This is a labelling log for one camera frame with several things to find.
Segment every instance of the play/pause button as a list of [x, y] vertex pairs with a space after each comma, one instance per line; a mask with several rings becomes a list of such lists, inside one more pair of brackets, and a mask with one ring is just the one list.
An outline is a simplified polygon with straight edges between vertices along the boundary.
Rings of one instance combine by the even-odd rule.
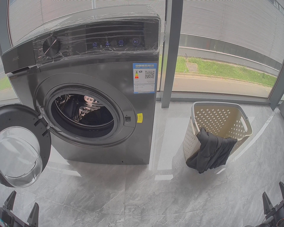
[[132, 43], [137, 46], [137, 45], [140, 44], [140, 39], [134, 38], [134, 39], [132, 40]]

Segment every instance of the washing machine door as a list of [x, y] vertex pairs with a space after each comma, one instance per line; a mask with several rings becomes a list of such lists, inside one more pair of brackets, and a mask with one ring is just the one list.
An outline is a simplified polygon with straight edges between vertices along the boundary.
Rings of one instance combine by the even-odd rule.
[[0, 107], [1, 184], [32, 185], [45, 168], [50, 150], [50, 132], [35, 110], [20, 104]]

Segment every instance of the dial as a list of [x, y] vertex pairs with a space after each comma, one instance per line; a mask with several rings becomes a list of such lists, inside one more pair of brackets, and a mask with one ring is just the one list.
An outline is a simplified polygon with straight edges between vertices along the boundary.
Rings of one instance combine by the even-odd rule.
[[55, 36], [48, 37], [42, 45], [42, 51], [48, 57], [55, 57], [60, 51], [60, 41]]

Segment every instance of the white laundry basket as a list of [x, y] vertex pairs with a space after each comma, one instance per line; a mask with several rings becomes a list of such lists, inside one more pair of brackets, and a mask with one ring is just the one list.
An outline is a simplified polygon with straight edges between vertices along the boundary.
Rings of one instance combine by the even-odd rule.
[[226, 102], [195, 102], [183, 140], [183, 150], [187, 160], [200, 148], [196, 135], [200, 128], [223, 138], [237, 139], [230, 155], [252, 135], [252, 128], [241, 106]]

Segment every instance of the aux logo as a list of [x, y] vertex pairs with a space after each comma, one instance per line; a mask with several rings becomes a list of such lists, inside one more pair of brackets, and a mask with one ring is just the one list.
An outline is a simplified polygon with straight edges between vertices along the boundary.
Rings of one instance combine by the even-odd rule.
[[18, 60], [18, 59], [19, 59], [19, 56], [13, 58], [13, 61], [16, 61], [16, 60]]

